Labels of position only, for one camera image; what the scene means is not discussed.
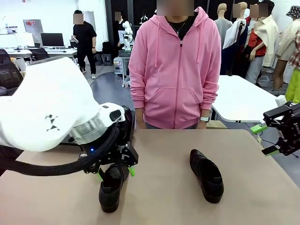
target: white table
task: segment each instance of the white table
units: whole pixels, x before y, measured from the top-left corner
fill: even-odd
[[[66,56],[69,58],[74,59],[74,55],[77,53],[77,49],[62,49],[61,51],[57,52],[47,52],[50,57],[54,56]],[[8,52],[10,57],[13,58],[26,58],[32,55],[31,51],[29,50],[20,50],[19,52],[16,50],[14,52]]]
[[[274,95],[240,76],[221,75],[218,84],[212,107],[227,122],[258,123],[264,112],[277,108]]]

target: shoe sole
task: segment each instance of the shoe sole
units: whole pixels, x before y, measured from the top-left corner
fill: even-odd
[[[118,209],[118,207],[119,207],[119,201],[114,206],[110,206],[110,207],[101,205],[102,211],[106,213],[115,212]]]

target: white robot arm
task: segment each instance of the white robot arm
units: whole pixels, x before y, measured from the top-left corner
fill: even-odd
[[[71,59],[54,57],[32,63],[15,94],[0,97],[0,145],[46,151],[68,134],[86,144],[124,120],[123,107],[95,101]]]

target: backpack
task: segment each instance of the backpack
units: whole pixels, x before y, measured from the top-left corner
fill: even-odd
[[[112,47],[111,43],[109,43],[108,41],[103,42],[102,43],[102,52],[103,52],[103,54],[112,54],[113,47]]]

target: pink hoodie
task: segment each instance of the pink hoodie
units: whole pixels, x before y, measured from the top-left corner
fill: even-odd
[[[221,40],[216,24],[199,7],[181,41],[164,16],[154,15],[137,33],[130,57],[131,94],[145,122],[183,129],[199,122],[216,99]]]

